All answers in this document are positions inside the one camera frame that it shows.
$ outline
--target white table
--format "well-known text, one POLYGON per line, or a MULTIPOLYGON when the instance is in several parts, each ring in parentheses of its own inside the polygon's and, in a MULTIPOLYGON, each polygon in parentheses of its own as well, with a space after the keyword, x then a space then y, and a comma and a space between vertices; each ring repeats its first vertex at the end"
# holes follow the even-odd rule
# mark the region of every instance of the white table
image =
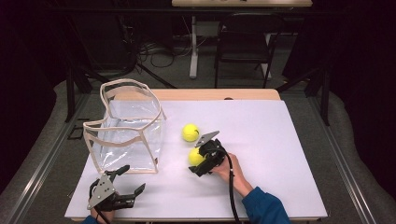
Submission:
MULTIPOLYGON (((311 7, 311 0, 172 0, 173 7, 311 7)), ((191 22, 191 65, 190 78, 197 78, 198 48, 196 42, 196 18, 191 22)), ((266 71, 267 64, 262 64, 266 71)))
MULTIPOLYGON (((146 183, 134 208, 116 212, 115 220, 129 221, 216 221, 233 220, 228 186, 216 175, 198 177, 188 169, 188 153, 193 143, 181 138, 181 128, 194 122, 201 133, 220 131, 216 136, 226 150, 236 154, 246 178, 278 197, 291 220, 316 220, 327 213, 311 174, 303 149, 283 101, 274 90, 162 90, 155 91, 162 100, 168 120, 158 174, 117 176, 114 186, 120 194, 133 193, 146 183), (203 96, 196 96, 200 91, 203 96), (275 100, 238 100, 269 99, 275 100), (233 101, 216 100, 224 96, 233 101)), ((66 217, 82 220, 90 184, 99 177, 92 159, 78 182, 66 217)), ((241 198, 235 193, 237 213, 247 215, 241 198)))

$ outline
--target tennis ball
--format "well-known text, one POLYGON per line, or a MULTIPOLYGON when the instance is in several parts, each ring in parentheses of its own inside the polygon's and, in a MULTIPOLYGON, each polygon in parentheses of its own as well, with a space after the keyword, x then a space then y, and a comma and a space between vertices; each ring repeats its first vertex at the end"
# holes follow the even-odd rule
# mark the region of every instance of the tennis ball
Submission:
POLYGON ((205 157, 199 154, 199 148, 193 148, 189 153, 189 163, 191 166, 197 166, 205 160, 205 157))
POLYGON ((188 142, 193 142, 198 139, 199 137, 199 130, 195 124, 189 123, 183 127, 181 132, 183 139, 188 142))

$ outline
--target clear plastic bag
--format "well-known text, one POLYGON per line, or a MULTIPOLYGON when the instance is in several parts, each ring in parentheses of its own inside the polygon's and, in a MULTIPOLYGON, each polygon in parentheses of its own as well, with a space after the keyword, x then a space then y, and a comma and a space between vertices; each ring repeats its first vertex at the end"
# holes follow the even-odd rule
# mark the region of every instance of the clear plastic bag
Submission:
POLYGON ((84 139, 99 173, 130 165, 128 173, 157 173, 166 116, 143 83, 119 79, 103 84, 103 119, 84 122, 84 139))

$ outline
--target blue sleeve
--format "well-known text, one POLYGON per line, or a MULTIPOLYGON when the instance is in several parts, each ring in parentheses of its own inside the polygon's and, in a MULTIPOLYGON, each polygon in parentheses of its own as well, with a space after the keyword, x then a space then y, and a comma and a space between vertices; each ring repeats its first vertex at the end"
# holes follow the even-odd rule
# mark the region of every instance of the blue sleeve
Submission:
POLYGON ((81 224, 98 224, 96 219, 92 216, 87 216, 84 221, 81 222, 81 224))
POLYGON ((259 187, 251 191, 243 200, 247 216, 252 224, 290 224, 282 202, 259 187))

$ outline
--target chair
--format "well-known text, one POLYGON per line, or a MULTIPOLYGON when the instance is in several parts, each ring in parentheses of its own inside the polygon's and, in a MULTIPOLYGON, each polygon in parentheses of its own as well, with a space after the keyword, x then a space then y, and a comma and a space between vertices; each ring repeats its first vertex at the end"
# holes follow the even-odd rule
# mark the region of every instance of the chair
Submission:
POLYGON ((274 56, 276 39, 281 33, 284 21, 276 14, 268 13, 234 13, 219 23, 218 45, 215 58, 216 79, 218 87, 219 62, 222 63, 267 63, 262 71, 265 88, 271 62, 274 56), (266 35, 271 35, 268 43, 266 35))

